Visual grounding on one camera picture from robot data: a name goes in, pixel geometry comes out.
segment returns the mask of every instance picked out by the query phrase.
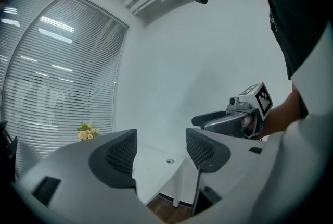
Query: brown floor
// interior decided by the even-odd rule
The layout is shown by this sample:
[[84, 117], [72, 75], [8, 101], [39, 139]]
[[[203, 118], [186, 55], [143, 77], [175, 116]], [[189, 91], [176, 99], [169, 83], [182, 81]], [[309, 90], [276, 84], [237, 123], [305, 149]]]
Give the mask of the brown floor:
[[174, 207], [170, 200], [156, 196], [148, 208], [167, 224], [178, 223], [190, 218], [191, 207], [179, 205]]

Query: white table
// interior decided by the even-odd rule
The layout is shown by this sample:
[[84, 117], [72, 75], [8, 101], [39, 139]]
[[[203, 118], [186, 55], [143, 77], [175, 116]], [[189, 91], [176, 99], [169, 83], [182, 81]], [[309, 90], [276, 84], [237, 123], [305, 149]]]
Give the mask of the white table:
[[137, 154], [133, 162], [133, 179], [136, 180], [138, 198], [148, 204], [173, 178], [173, 206], [178, 207], [182, 187], [182, 164], [184, 158], [168, 154], [137, 142]]

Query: black baseboard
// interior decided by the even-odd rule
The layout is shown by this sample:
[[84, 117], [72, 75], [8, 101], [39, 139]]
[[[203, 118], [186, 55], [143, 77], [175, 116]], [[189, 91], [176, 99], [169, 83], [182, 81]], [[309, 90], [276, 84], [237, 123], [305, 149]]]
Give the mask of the black baseboard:
[[[163, 197], [163, 198], [165, 198], [165, 199], [170, 200], [171, 202], [173, 202], [173, 198], [171, 198], [171, 197], [169, 197], [169, 196], [167, 196], [167, 195], [165, 195], [163, 193], [159, 193], [158, 195], [160, 197]], [[182, 202], [182, 201], [179, 201], [179, 204], [187, 206], [187, 207], [192, 207], [192, 204], [188, 204], [188, 203], [185, 203], [185, 202]]]

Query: person's arm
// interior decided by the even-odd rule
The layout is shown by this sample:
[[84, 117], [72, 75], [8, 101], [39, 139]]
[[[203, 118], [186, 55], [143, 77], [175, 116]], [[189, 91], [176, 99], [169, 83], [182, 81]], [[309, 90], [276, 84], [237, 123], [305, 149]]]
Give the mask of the person's arm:
[[[254, 139], [259, 140], [275, 132], [284, 131], [291, 123], [298, 120], [300, 118], [298, 95], [298, 91], [293, 84], [292, 92], [281, 105], [270, 111], [265, 119], [264, 128], [261, 134]], [[253, 130], [253, 124], [250, 124], [248, 129]]]

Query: window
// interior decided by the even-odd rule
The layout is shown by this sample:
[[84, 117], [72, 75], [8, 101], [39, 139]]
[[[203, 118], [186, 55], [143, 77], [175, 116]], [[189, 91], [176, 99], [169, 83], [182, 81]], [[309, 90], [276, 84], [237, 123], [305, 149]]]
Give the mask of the window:
[[[112, 132], [126, 30], [125, 24], [86, 0], [47, 5], [24, 33], [8, 67], [3, 119], [9, 134], [45, 157], [77, 142], [81, 121], [92, 122], [101, 135]], [[23, 158], [19, 145], [18, 174], [24, 172]]]

